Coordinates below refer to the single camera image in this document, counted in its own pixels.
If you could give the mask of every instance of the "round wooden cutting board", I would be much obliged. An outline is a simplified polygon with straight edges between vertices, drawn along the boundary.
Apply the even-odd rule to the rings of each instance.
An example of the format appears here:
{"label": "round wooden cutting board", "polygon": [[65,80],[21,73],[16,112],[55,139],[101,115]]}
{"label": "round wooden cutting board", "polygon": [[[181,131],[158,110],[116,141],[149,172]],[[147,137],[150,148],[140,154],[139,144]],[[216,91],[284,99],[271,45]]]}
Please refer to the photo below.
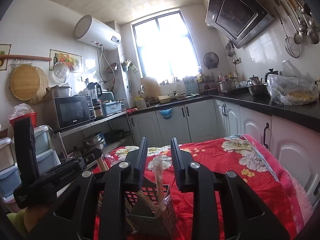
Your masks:
{"label": "round wooden cutting board", "polygon": [[40,87],[39,90],[37,91],[36,95],[28,100],[30,104],[38,104],[42,102],[43,97],[45,95],[45,88],[49,87],[49,81],[48,81],[48,76],[47,74],[39,67],[35,67],[39,78],[40,78]]}
{"label": "round wooden cutting board", "polygon": [[40,87],[39,74],[35,67],[20,65],[17,67],[10,79],[10,88],[13,95],[22,101],[33,98]]}

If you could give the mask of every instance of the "black countertop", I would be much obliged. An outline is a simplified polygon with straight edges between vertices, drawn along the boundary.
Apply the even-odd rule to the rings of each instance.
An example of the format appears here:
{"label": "black countertop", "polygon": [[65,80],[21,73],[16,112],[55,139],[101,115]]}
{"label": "black countertop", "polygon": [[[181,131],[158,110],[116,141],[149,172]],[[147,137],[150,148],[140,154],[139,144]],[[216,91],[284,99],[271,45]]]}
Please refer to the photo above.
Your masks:
{"label": "black countertop", "polygon": [[243,106],[248,109],[260,112],[267,115],[275,115],[291,122],[300,124],[310,128],[316,132],[320,132],[320,102],[313,102],[302,106],[282,106],[271,101],[269,96],[252,96],[249,92],[239,93],[235,95],[208,95],[200,96],[193,99],[185,99],[180,101],[173,101],[167,104],[159,104],[151,106],[144,110],[138,110],[132,113],[142,114],[150,111],[168,109],[169,107],[181,106],[202,100],[215,98],[218,100],[230,102]]}

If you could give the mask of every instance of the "red bucket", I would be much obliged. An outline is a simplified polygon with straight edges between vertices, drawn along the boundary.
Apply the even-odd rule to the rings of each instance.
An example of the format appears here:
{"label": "red bucket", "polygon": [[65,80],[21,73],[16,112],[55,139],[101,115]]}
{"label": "red bucket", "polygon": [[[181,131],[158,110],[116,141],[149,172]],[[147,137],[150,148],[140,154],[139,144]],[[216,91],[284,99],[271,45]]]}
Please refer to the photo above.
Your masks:
{"label": "red bucket", "polygon": [[31,122],[32,122],[32,126],[33,128],[37,127],[37,114],[38,113],[31,113],[31,114],[25,114],[25,115],[22,115],[22,116],[18,116],[14,119],[11,119],[9,121],[9,123],[12,125],[12,128],[14,128],[14,122],[17,121],[17,120],[20,120],[20,119],[23,119],[25,117],[30,117],[31,118]]}

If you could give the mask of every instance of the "floral tablecloth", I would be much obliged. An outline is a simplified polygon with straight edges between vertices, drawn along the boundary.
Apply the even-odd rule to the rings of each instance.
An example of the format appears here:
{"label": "floral tablecloth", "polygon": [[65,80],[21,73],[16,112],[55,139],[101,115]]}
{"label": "floral tablecloth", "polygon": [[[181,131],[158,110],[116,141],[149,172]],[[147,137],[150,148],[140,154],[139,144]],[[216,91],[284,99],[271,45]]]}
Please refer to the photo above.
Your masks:
{"label": "floral tablecloth", "polygon": [[[278,217],[293,239],[312,214],[311,204],[302,186],[280,165],[265,147],[249,135],[233,135],[216,140],[179,145],[181,150],[192,154],[194,161],[207,166],[211,171],[225,173],[235,171],[266,203]],[[109,166],[125,160],[137,146],[114,150],[106,159]],[[163,183],[169,184],[177,216],[178,239],[191,239],[193,194],[180,193],[175,184],[170,146],[148,148],[145,177],[155,181],[152,172],[153,159],[162,156]],[[224,239],[222,211],[217,197],[220,238]],[[132,239],[144,239],[136,235]]]}

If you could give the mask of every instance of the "perforated basket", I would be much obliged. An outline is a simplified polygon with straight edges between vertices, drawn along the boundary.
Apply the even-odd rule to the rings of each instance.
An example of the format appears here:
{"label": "perforated basket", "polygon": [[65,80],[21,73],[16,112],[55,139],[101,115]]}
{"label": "perforated basket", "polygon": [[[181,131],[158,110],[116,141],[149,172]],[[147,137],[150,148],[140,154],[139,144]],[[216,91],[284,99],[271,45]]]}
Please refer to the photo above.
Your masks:
{"label": "perforated basket", "polygon": [[[144,178],[141,190],[153,203],[158,205],[158,195],[155,183]],[[163,190],[164,197],[167,197],[170,194],[170,186],[164,185]],[[167,204],[163,214],[160,217],[155,218],[155,212],[145,205],[135,192],[126,191],[125,198],[132,206],[132,211],[128,218],[137,228],[139,233],[174,239],[176,231],[176,214],[174,212],[172,200]]]}

